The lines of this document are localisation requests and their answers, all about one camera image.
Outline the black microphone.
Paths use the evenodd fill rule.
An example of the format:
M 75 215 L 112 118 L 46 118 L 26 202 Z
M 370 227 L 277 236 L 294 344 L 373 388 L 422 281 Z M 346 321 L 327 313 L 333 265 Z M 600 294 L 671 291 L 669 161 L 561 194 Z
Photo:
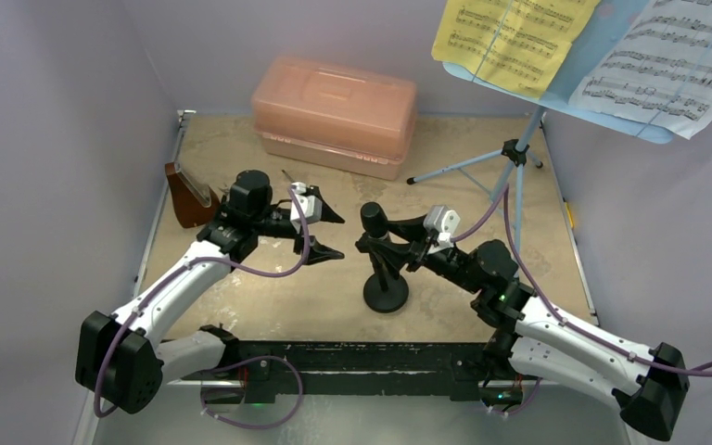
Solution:
M 360 208 L 360 219 L 364 232 L 370 238 L 380 240 L 389 238 L 388 217 L 377 202 L 364 203 Z

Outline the black round microphone stand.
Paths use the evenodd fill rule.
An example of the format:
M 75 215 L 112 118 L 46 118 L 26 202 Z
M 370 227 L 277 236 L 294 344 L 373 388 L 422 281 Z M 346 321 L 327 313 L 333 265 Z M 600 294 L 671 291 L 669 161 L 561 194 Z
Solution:
M 369 256 L 373 268 L 373 274 L 367 278 L 362 288 L 366 305 L 378 313 L 392 313 L 401 309 L 410 295 L 407 281 L 399 274 L 392 274 L 385 256 L 375 248 L 375 239 L 363 235 L 355 246 L 361 253 Z

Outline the clear plastic metronome cover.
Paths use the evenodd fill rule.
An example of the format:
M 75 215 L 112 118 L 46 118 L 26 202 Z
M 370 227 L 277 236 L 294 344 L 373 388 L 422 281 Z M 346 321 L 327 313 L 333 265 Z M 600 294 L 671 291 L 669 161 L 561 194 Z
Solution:
M 183 185 L 196 199 L 198 204 L 203 208 L 210 207 L 211 197 L 209 188 L 189 173 L 179 161 L 174 163 L 174 169 Z

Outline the brown wooden metronome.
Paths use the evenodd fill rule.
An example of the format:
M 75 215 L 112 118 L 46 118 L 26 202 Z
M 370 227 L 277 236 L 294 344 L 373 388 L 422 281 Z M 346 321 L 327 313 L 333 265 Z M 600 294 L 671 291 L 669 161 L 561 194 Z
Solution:
M 201 207 L 175 173 L 175 162 L 166 163 L 164 173 L 171 193 L 172 208 L 176 220 L 183 228 L 204 225 L 214 218 L 220 200 L 209 185 L 200 181 L 209 188 L 211 197 L 211 206 L 207 208 Z

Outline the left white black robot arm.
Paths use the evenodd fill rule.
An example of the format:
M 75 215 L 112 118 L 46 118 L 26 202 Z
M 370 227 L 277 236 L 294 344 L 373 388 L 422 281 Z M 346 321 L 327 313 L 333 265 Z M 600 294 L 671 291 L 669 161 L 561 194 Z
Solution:
M 215 378 L 236 373 L 239 354 L 227 346 L 220 328 L 203 328 L 180 340 L 166 335 L 176 321 L 214 284 L 240 270 L 283 278 L 304 265 L 341 260 L 343 253 L 320 244 L 314 223 L 342 224 L 316 185 L 293 181 L 287 208 L 273 201 L 270 177 L 240 172 L 215 215 L 198 232 L 184 255 L 140 295 L 110 312 L 93 311 L 82 322 L 74 378 L 92 391 L 94 413 L 138 413 L 168 380 L 207 370 Z M 261 237 L 290 239 L 299 259 L 282 272 L 245 265 Z

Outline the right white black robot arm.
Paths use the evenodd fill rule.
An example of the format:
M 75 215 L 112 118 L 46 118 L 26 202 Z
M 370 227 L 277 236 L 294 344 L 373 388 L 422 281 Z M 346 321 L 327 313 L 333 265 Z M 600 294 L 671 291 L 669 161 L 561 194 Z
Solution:
M 690 387 L 686 376 L 669 370 L 684 365 L 681 352 L 615 336 L 546 304 L 516 277 L 518 265 L 501 240 L 469 252 L 452 243 L 449 231 L 458 221 L 455 212 L 433 223 L 425 216 L 366 216 L 356 247 L 394 278 L 426 268 L 474 294 L 471 308 L 495 330 L 496 344 L 483 353 L 491 375 L 552 380 L 604 402 L 646 437 L 669 441 Z

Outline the black yellow screwdriver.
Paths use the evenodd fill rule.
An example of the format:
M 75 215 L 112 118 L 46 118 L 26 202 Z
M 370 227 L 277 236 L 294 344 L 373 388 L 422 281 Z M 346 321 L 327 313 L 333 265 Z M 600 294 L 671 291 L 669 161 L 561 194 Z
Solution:
M 296 180 L 286 170 L 281 170 L 281 173 L 284 175 L 284 177 L 288 180 L 289 183 L 293 184 L 296 182 Z

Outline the pink plastic storage box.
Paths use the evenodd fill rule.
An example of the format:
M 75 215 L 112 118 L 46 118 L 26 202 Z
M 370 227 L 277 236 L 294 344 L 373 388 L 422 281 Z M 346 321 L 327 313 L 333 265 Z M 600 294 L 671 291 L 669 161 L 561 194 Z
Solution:
M 272 155 L 395 180 L 411 146 L 415 83 L 337 64 L 278 57 L 251 97 Z

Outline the yellow sheet music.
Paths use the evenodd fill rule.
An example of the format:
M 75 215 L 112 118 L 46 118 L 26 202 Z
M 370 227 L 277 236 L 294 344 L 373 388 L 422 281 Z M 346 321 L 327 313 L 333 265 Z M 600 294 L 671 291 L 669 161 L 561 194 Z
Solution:
M 537 99 L 599 5 L 587 0 L 449 1 L 431 57 L 472 80 Z

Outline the light blue music stand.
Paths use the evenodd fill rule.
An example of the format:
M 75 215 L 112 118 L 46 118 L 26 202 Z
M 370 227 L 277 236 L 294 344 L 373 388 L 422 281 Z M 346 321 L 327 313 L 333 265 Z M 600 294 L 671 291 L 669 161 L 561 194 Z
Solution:
M 541 159 L 534 155 L 530 149 L 530 139 L 541 128 L 546 112 L 557 111 L 623 134 L 636 133 L 639 138 L 647 142 L 665 144 L 671 141 L 673 138 L 672 132 L 664 128 L 651 126 L 643 130 L 638 122 L 587 111 L 569 104 L 568 98 L 575 91 L 579 82 L 596 66 L 602 56 L 615 46 L 620 34 L 628 29 L 633 14 L 640 12 L 645 6 L 643 1 L 597 2 L 599 5 L 594 10 L 590 21 L 573 43 L 561 68 L 555 74 L 546 92 L 537 99 L 511 93 L 480 80 L 472 80 L 470 73 L 465 68 L 456 64 L 440 62 L 443 68 L 453 77 L 525 100 L 534 105 L 535 108 L 530 114 L 524 132 L 518 138 L 504 142 L 502 148 L 429 173 L 410 177 L 407 183 L 409 185 L 421 183 L 446 172 L 465 173 L 469 166 L 482 161 L 502 158 L 505 161 L 505 166 L 501 176 L 494 187 L 488 190 L 487 193 L 490 200 L 496 200 L 502 187 L 507 184 L 514 184 L 516 197 L 515 228 L 519 229 L 522 226 L 520 212 L 523 202 L 525 171 L 528 165 L 532 165 L 537 169 L 543 166 Z

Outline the white sheet music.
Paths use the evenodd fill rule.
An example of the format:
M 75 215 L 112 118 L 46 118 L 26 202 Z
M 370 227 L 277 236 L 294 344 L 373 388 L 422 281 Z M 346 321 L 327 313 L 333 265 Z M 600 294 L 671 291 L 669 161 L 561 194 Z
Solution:
M 569 97 L 684 139 L 712 121 L 712 1 L 652 1 Z

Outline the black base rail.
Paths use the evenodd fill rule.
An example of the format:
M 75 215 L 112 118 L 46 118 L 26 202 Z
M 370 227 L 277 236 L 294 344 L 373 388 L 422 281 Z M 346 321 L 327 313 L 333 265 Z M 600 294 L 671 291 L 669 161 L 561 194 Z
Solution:
M 514 407 L 530 375 L 510 353 L 483 343 L 241 341 L 216 370 L 183 377 L 206 388 L 243 389 L 248 403 L 276 396 L 437 396 Z

